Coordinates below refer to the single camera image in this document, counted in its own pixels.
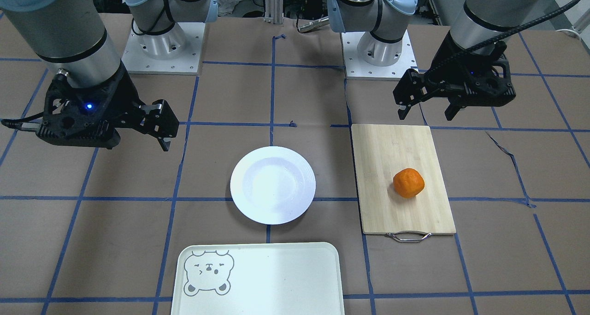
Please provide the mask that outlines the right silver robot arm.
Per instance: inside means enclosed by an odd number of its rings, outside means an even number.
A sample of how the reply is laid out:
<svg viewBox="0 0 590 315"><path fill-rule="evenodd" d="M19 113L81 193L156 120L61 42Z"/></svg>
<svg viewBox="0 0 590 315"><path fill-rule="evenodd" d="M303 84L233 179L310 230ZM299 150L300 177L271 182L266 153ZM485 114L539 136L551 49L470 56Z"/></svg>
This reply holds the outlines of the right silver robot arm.
<svg viewBox="0 0 590 315"><path fill-rule="evenodd" d="M154 137L163 151L177 136L179 121L164 99L144 103L128 66L145 72L198 71L202 34L196 25L214 22L218 0L124 0L133 16L129 53L118 53L94 0L1 0L1 9L53 79L41 113L2 120L57 146L112 149L118 128Z"/></svg>

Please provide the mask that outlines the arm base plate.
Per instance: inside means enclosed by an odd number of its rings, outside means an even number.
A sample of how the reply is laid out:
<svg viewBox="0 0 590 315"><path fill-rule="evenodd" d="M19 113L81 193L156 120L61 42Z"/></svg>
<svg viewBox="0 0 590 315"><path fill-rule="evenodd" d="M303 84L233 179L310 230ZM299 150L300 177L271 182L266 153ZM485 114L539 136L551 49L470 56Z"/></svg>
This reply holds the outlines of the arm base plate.
<svg viewBox="0 0 590 315"><path fill-rule="evenodd" d="M122 55L130 74L198 75L205 23L175 23L159 36L139 35L136 24Z"/></svg>
<svg viewBox="0 0 590 315"><path fill-rule="evenodd" d="M341 33L346 79L400 80L407 69L419 69L408 31L401 41L377 41L370 33Z"/></svg>

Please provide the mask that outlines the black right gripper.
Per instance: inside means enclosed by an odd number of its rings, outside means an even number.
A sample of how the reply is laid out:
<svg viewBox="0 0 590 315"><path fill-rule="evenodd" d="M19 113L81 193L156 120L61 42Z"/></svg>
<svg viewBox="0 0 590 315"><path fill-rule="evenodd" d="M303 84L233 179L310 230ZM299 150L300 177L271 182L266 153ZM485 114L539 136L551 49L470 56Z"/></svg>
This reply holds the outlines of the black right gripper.
<svg viewBox="0 0 590 315"><path fill-rule="evenodd" d="M70 84L71 71L60 68L46 92L36 136L57 146L112 149L117 128L131 128L156 138L164 152L177 136L179 121L165 99L146 105L124 64L107 80L88 88Z"/></svg>

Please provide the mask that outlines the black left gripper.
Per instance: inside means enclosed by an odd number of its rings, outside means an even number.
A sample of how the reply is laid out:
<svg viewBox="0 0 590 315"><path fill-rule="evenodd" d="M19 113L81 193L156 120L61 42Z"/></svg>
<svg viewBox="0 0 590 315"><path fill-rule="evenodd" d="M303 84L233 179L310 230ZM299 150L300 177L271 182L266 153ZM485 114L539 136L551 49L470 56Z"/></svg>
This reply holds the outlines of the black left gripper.
<svg viewBox="0 0 590 315"><path fill-rule="evenodd" d="M448 98L445 118L452 121L466 107L502 107L516 98L510 78L509 63L504 56L507 44L489 45L490 52L470 52L425 74L407 69L393 90L398 117L404 120L411 107L430 98Z"/></svg>

